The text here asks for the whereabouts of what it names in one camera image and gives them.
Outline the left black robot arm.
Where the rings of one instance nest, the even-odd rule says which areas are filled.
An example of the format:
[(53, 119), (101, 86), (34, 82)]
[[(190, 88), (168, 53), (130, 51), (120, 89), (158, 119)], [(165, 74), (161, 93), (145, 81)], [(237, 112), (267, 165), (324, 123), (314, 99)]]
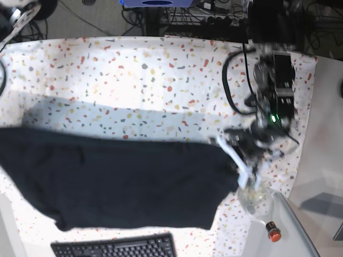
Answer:
[[(249, 128), (228, 128), (225, 135), (243, 160), (257, 164), (270, 146), (282, 138), (291, 138), (296, 110), (292, 85), (295, 68), (290, 51), (302, 45), (304, 13), (301, 1), (242, 1), (244, 19), (240, 23), (245, 41), (229, 54), (222, 68), (222, 83), (231, 108), (241, 115), (254, 115)], [(258, 53), (253, 67), (256, 90), (251, 90), (244, 104), (250, 111), (240, 111), (234, 104), (228, 84), (228, 68), (237, 56)]]

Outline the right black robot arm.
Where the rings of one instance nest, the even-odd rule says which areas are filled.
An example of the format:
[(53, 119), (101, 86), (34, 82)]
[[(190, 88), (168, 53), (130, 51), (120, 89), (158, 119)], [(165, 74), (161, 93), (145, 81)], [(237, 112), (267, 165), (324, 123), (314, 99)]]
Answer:
[(1, 0), (1, 51), (40, 9), (40, 1)]

